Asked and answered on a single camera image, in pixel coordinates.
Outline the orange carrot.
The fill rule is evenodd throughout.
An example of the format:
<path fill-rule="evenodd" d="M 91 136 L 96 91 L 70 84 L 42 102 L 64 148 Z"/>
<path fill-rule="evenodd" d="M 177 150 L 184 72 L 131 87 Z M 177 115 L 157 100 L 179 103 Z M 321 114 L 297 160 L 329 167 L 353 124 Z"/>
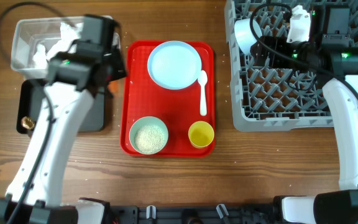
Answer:
<path fill-rule="evenodd" d="M 119 94 L 119 82 L 117 80 L 109 82 L 108 90 L 109 90 L 111 96 L 118 95 Z"/>

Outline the light blue small bowl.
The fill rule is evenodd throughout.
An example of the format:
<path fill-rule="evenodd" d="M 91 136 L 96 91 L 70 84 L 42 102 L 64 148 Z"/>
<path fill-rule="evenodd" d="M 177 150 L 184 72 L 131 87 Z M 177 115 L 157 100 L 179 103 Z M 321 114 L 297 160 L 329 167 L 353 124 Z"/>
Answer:
<path fill-rule="evenodd" d="M 236 21 L 234 24 L 236 42 L 244 55 L 250 55 L 250 48 L 257 42 L 250 29 L 250 19 Z"/>

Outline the white paper towel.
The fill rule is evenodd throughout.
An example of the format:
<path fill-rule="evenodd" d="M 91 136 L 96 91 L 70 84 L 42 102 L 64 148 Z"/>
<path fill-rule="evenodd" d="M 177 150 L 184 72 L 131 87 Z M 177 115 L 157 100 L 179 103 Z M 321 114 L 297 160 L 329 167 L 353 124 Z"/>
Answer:
<path fill-rule="evenodd" d="M 46 59 L 50 61 L 58 52 L 74 53 L 76 46 L 71 46 L 72 42 L 81 37 L 81 31 L 83 29 L 83 23 L 78 23 L 75 28 L 72 28 L 68 24 L 62 22 L 60 26 L 60 40 L 52 46 L 52 48 L 46 53 Z"/>

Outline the green bowl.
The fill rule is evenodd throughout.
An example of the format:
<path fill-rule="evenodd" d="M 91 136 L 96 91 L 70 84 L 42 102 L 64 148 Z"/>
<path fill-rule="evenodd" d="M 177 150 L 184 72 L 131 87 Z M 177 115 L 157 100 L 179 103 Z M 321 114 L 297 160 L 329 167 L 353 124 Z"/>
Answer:
<path fill-rule="evenodd" d="M 130 128 L 130 131 L 129 131 L 130 144 L 135 149 L 135 151 L 137 151 L 138 153 L 140 153 L 140 152 L 138 151 L 138 148 L 135 145 L 135 134 L 141 127 L 146 126 L 146 125 L 156 125 L 156 126 L 160 127 L 163 130 L 164 136 L 165 136 L 164 147 L 167 145 L 167 142 L 168 142 L 168 136 L 169 136 L 168 129 L 167 129 L 167 126 L 165 125 L 165 123 L 161 119 L 156 118 L 154 116 L 146 116 L 146 117 L 140 118 L 132 125 L 132 127 Z"/>

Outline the small brown food scrap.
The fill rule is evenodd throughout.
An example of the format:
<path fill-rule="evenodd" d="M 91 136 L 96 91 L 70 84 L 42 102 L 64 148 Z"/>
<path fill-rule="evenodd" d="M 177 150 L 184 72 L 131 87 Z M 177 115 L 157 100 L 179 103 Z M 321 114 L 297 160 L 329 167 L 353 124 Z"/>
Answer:
<path fill-rule="evenodd" d="M 32 118 L 25 116 L 21 119 L 21 126 L 27 130 L 33 130 L 35 128 L 35 121 Z"/>

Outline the pile of white rice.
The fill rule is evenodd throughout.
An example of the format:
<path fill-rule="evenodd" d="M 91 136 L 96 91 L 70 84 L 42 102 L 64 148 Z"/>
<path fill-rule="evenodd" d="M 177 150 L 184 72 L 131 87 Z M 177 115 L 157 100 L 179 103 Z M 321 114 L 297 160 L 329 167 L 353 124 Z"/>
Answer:
<path fill-rule="evenodd" d="M 165 145 L 163 130 L 156 125 L 141 127 L 135 134 L 135 145 L 143 154 L 155 154 Z"/>

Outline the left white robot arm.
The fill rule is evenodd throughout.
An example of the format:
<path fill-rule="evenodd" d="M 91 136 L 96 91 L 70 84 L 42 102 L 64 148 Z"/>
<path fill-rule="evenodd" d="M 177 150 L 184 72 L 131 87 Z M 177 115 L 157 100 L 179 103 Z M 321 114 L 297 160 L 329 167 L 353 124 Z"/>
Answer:
<path fill-rule="evenodd" d="M 62 203 L 63 176 L 81 124 L 100 89 L 124 78 L 113 43 L 117 22 L 86 15 L 74 52 L 49 62 L 40 113 L 14 180 L 0 198 L 0 223 L 111 223 L 110 204 L 93 198 Z"/>

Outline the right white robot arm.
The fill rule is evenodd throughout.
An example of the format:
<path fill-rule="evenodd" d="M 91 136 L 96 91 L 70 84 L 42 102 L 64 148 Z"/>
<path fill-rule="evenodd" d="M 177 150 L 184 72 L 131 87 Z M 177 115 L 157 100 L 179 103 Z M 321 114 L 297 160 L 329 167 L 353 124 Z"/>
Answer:
<path fill-rule="evenodd" d="M 288 9 L 287 50 L 266 45 L 297 70 L 311 70 L 322 86 L 334 123 L 340 189 L 307 196 L 275 197 L 278 223 L 358 223 L 358 47 L 349 43 L 346 6 Z"/>

